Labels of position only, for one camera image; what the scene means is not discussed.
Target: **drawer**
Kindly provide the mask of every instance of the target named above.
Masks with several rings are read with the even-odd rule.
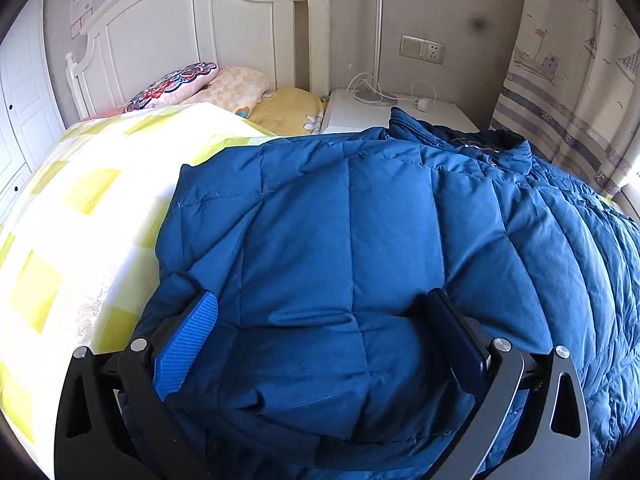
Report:
[[[0,193],[0,222],[4,222],[9,209],[11,209],[15,199],[24,189],[24,186],[29,181],[30,176],[31,171],[27,165],[24,164],[2,190],[2,193]]]

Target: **lamp base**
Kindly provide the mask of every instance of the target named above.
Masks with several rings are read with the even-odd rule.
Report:
[[[382,90],[380,94],[376,94],[373,90],[364,89],[356,92],[355,96],[361,100],[360,102],[372,106],[396,106],[398,104],[398,98],[395,95]]]

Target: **silver screw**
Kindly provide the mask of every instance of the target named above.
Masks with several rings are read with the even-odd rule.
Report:
[[[142,352],[146,348],[146,339],[139,337],[131,342],[130,348],[134,352]]]
[[[76,359],[82,359],[86,355],[86,346],[79,346],[74,350],[74,357]]]
[[[569,353],[568,348],[566,348],[564,346],[557,346],[556,347],[556,354],[558,354],[558,357],[562,358],[562,359],[568,359],[569,356],[571,355]]]
[[[494,348],[500,352],[508,352],[511,350],[511,341],[503,337],[494,339]]]

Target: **white wardrobe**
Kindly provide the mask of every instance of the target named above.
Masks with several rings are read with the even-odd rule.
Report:
[[[29,0],[0,45],[0,222],[62,136],[43,34],[44,0]]]

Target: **blue puffer jacket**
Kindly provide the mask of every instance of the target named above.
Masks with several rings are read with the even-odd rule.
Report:
[[[136,335],[197,289],[218,296],[218,323],[166,403],[219,478],[421,478],[474,402],[410,310],[435,287],[523,351],[569,348],[594,473],[635,423],[638,227],[526,141],[497,153],[432,131],[395,109],[388,130],[182,168]]]

